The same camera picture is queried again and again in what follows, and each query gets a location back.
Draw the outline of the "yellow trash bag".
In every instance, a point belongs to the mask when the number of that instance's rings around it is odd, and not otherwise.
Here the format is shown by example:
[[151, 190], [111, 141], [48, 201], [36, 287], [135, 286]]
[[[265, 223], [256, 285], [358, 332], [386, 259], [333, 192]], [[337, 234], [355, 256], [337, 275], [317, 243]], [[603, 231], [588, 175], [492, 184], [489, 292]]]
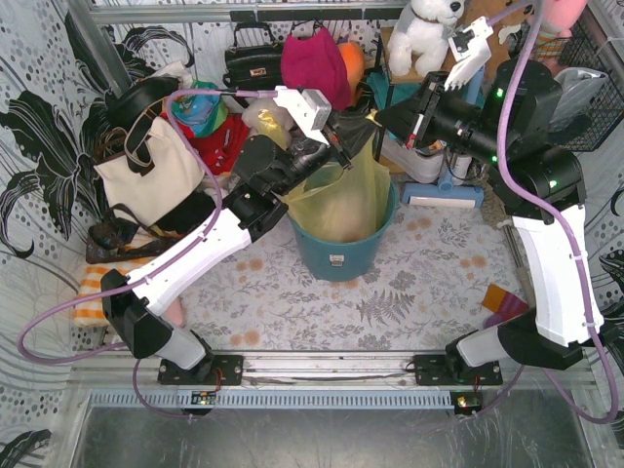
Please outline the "yellow trash bag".
[[[374, 122], [374, 114], [366, 115]], [[379, 128], [375, 123], [375, 134], [353, 154], [351, 170], [330, 159], [282, 197], [288, 215], [305, 232], [324, 241], [350, 243], [368, 238], [381, 227], [391, 177], [373, 155]]]

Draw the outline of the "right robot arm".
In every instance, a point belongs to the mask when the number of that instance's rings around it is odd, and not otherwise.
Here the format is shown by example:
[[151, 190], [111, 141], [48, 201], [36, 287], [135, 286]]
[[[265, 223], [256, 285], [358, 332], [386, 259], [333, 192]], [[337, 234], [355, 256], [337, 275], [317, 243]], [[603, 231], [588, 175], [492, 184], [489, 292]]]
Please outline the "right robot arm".
[[405, 143], [441, 140], [488, 165], [490, 186], [521, 236], [535, 304], [450, 343], [430, 376], [463, 383], [503, 359], [566, 370], [585, 347], [604, 351], [612, 332], [588, 271], [581, 165], [545, 135], [561, 85], [542, 63], [513, 59], [498, 67], [485, 104], [476, 106], [447, 90], [446, 78], [428, 74], [413, 95], [375, 119]]

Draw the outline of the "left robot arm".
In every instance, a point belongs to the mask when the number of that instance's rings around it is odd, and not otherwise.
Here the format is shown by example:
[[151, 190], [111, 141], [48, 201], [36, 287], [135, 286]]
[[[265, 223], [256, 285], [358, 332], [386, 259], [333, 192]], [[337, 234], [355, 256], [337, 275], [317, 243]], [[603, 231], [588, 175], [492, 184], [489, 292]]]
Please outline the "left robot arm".
[[233, 167], [239, 181], [220, 208], [148, 264], [127, 274], [112, 269], [101, 278], [104, 315], [132, 355], [206, 375], [210, 346], [167, 321], [165, 311], [198, 278], [272, 230], [287, 213], [283, 197], [294, 188], [328, 162], [351, 165], [375, 130], [368, 116], [337, 112], [322, 129], [322, 141], [300, 136], [283, 149], [268, 136], [247, 139]]

